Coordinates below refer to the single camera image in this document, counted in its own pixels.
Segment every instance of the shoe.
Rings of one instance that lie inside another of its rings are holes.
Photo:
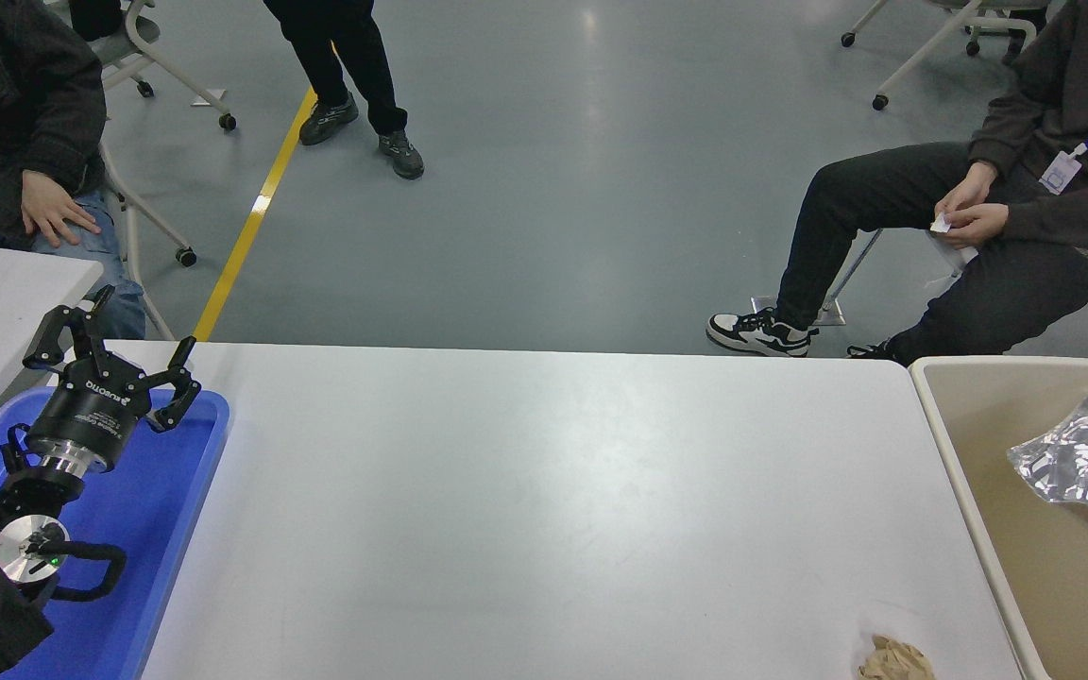
[[[768,357],[804,357],[817,329],[798,331],[775,321],[775,307],[752,314],[716,314],[707,320],[707,336],[713,343]]]
[[[393,159],[393,172],[406,177],[406,180],[419,180],[424,171],[422,166],[422,153],[415,149],[410,139],[406,138],[405,129],[396,133],[381,134],[381,153]]]
[[[889,341],[887,339],[879,345],[867,345],[864,347],[851,345],[846,347],[846,357],[851,358],[851,360],[898,360],[898,358],[892,356],[892,349],[889,349]]]
[[[348,91],[345,103],[337,107],[324,107],[321,102],[313,104],[310,116],[301,124],[301,144],[314,146],[330,139],[343,125],[359,118],[359,107],[355,104],[355,96]]]

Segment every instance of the blue jeans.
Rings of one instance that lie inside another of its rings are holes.
[[[99,318],[99,331],[103,332],[104,337],[143,341],[146,338],[146,307],[141,302],[141,287],[125,275],[125,265],[120,261],[116,225],[108,214],[107,206],[103,206],[103,197],[96,190],[85,197],[75,197],[75,201],[85,211],[90,212],[90,217],[94,217],[95,223],[102,232],[90,233],[85,228],[75,227],[78,228],[82,244],[73,246],[63,240],[58,248],[53,248],[42,236],[38,236],[32,245],[32,251],[103,263],[103,275],[99,276],[94,288],[88,289],[87,296],[104,285],[115,285],[116,293]],[[0,248],[9,246],[8,238],[0,233]],[[36,310],[36,323],[39,323],[39,319],[47,311]]]

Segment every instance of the hand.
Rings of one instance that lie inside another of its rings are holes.
[[[51,176],[41,172],[23,171],[23,228],[27,235],[39,233],[54,248],[61,246],[61,238],[70,245],[77,246],[81,240],[77,230],[70,228],[66,221],[90,233],[99,233],[99,225],[90,217],[90,212],[74,202],[74,198],[53,182]]]
[[[957,250],[967,246],[977,248],[1002,233],[1007,219],[1010,219],[1009,206],[980,203],[964,208],[962,211],[947,212],[947,223],[951,224],[951,230],[937,236]]]
[[[935,203],[935,214],[954,212],[980,205],[989,197],[989,188],[998,180],[998,169],[985,161],[972,163],[968,174],[945,197]]]

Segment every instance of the id badge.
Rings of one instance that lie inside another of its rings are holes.
[[[1080,172],[1080,161],[1061,151],[1056,154],[1056,160],[1052,161],[1049,169],[1043,171],[1040,184],[1059,197],[1062,190],[1065,189],[1065,186],[1070,186],[1072,177],[1077,176],[1078,172]]]

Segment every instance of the black and white sneaker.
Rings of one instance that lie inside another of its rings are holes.
[[[348,91],[347,100],[337,107],[325,107],[321,102],[313,104],[310,116],[301,124],[301,144],[314,146],[330,139],[343,125],[359,118],[359,107],[355,104],[355,96]]]
[[[752,314],[714,314],[707,320],[707,336],[713,343],[768,357],[804,357],[817,329],[798,331],[775,321],[775,307]]]
[[[851,345],[846,347],[846,358],[851,358],[851,360],[898,360],[898,358],[892,356],[892,349],[889,349],[889,341],[887,339],[879,345],[867,345],[864,347]]]

